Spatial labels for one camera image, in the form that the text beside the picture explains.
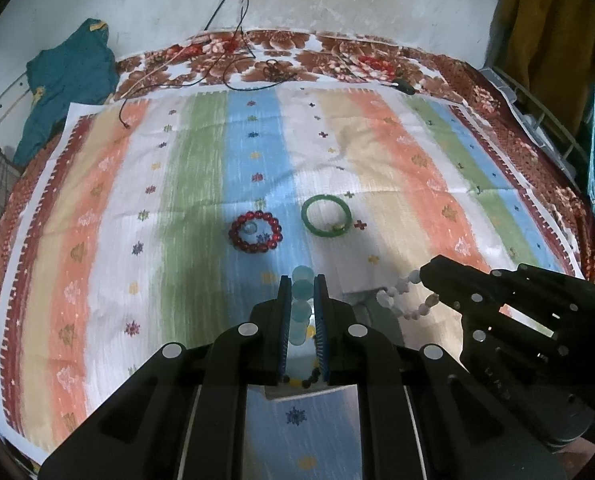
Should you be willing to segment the mustard yellow hanging garment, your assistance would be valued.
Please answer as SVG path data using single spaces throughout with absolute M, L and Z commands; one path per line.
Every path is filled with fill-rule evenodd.
M 575 134 L 595 85 L 595 0 L 500 0 L 496 65 Z

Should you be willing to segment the red floral bed sheet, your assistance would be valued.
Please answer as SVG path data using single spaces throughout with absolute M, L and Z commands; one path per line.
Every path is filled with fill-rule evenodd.
M 521 128 L 524 140 L 532 144 L 503 96 L 470 65 L 445 55 L 398 47 L 375 39 L 273 29 L 244 34 L 209 32 L 188 44 L 175 44 L 160 51 L 115 61 L 115 68 L 119 74 L 118 85 L 103 103 L 72 104 L 107 106 L 148 99 L 165 92 L 206 87 L 244 92 L 281 84 L 367 84 L 401 92 L 393 82 L 401 78 L 416 89 L 415 96 L 432 96 L 468 105 L 495 125 Z M 36 156 L 46 151 L 64 128 L 66 121 L 26 165 L 8 204 Z M 570 211 L 565 225 L 582 237 L 582 262 L 588 268 L 583 278 L 595 283 L 595 217 L 567 178 L 537 146 L 532 146 L 544 159 L 546 167 L 531 170 L 529 180 L 537 185 L 540 196 L 547 195 L 549 185 L 559 186 L 559 204 Z M 4 248 L 2 220 L 6 210 L 7 207 L 0 219 L 0 249 Z

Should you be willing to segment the teal green garment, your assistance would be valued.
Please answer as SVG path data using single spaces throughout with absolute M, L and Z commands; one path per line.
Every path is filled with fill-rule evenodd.
M 26 63 L 33 104 L 13 155 L 15 165 L 28 165 L 45 147 L 72 103 L 98 105 L 115 91 L 119 74 L 108 39 L 107 23 L 88 18 L 62 44 Z

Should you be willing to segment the black charger plug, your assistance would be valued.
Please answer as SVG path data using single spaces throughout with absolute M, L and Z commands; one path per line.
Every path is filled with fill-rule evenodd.
M 405 79 L 396 78 L 393 80 L 393 82 L 399 91 L 406 93 L 409 96 L 414 96 L 417 93 L 416 89 L 413 88 L 412 85 L 409 84 L 409 82 L 407 82 Z

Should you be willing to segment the green jade bangle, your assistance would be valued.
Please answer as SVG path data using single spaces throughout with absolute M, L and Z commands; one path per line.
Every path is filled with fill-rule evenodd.
M 301 220 L 311 235 L 336 238 L 352 228 L 353 214 L 345 200 L 337 195 L 316 194 L 301 206 Z

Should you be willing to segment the striped colourful cloth mat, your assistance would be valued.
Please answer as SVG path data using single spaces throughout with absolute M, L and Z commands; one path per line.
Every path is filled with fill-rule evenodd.
M 396 291 L 432 257 L 588 273 L 559 186 L 529 180 L 545 167 L 519 127 L 367 84 L 72 104 L 2 220 L 0 435 L 41 463 L 162 344 L 208 344 L 298 266 L 457 352 L 456 315 Z M 346 234 L 307 232 L 316 194 L 345 200 Z

